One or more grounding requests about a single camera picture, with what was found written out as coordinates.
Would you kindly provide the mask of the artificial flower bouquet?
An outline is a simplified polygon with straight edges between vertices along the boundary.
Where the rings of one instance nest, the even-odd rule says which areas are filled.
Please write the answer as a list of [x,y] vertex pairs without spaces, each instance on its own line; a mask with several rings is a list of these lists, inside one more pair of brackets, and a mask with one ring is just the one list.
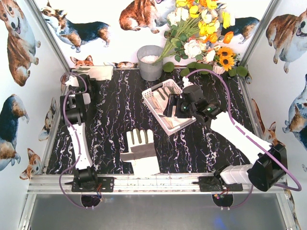
[[229,76],[247,76],[247,68],[239,65],[238,54],[228,44],[238,35],[243,41],[249,38],[255,26],[251,17],[235,18],[217,0],[177,0],[166,21],[169,29],[159,59],[174,57],[180,62],[191,58],[222,66]]

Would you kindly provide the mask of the white green glove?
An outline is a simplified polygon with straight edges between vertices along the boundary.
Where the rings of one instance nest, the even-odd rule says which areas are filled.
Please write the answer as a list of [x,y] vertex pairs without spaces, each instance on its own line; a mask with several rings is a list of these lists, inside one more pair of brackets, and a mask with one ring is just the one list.
[[89,75],[91,79],[97,81],[111,80],[113,76],[113,66],[81,66],[72,69],[72,72]]

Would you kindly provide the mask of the grey metal bucket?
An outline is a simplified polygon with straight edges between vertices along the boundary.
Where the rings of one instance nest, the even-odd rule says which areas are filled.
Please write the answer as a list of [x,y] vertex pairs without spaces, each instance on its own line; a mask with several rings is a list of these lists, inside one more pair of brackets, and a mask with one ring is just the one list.
[[146,81],[156,81],[162,75],[163,60],[159,59],[163,49],[155,45],[142,46],[137,51],[141,77]]

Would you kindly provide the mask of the white grey cuff glove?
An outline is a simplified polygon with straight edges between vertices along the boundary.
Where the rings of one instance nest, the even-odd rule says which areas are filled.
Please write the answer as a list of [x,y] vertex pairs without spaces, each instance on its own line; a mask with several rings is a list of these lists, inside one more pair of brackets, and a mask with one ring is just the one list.
[[137,128],[126,133],[129,151],[120,153],[123,162],[132,164],[134,176],[147,177],[160,173],[153,131]]

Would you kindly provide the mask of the white ribbed sunflower pot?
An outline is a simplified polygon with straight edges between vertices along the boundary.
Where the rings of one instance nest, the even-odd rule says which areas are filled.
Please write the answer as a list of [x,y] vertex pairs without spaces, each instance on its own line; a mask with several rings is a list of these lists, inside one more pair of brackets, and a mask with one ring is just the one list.
[[223,74],[224,72],[226,72],[225,68],[222,66],[219,66],[217,64],[213,64],[213,72],[215,72],[216,74]]

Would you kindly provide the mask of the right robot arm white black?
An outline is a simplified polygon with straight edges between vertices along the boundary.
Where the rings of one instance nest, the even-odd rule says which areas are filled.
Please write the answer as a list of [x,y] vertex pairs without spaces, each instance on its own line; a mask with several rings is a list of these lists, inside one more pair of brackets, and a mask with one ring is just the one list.
[[184,77],[180,94],[170,94],[166,117],[195,118],[231,142],[249,160],[248,165],[225,166],[219,172],[225,184],[251,184],[266,192],[286,174],[286,149],[255,136],[222,110],[206,101],[202,89]]

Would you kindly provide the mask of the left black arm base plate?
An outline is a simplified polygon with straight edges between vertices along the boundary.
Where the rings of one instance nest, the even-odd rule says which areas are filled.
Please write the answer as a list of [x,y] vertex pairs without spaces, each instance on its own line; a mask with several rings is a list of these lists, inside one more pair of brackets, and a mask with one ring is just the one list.
[[94,185],[95,192],[112,193],[114,189],[115,178],[110,176],[98,176],[97,182]]

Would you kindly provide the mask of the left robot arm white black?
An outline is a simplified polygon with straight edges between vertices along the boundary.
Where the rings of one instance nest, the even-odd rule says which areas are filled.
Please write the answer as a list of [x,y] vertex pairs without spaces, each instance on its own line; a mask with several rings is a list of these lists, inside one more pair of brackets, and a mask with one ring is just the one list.
[[98,177],[90,157],[85,123],[86,105],[91,103],[92,92],[88,77],[68,72],[61,77],[61,83],[69,88],[60,97],[60,120],[71,136],[76,162],[73,164],[73,192],[92,192],[98,187]]

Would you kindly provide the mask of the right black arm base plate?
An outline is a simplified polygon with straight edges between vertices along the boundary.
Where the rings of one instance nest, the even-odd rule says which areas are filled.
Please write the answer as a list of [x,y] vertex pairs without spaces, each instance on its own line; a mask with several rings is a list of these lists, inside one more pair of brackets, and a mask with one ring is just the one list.
[[224,190],[230,192],[243,191],[243,186],[241,184],[224,184],[221,180],[213,176],[200,176],[198,180],[192,182],[192,184],[197,184],[201,192],[222,192]]

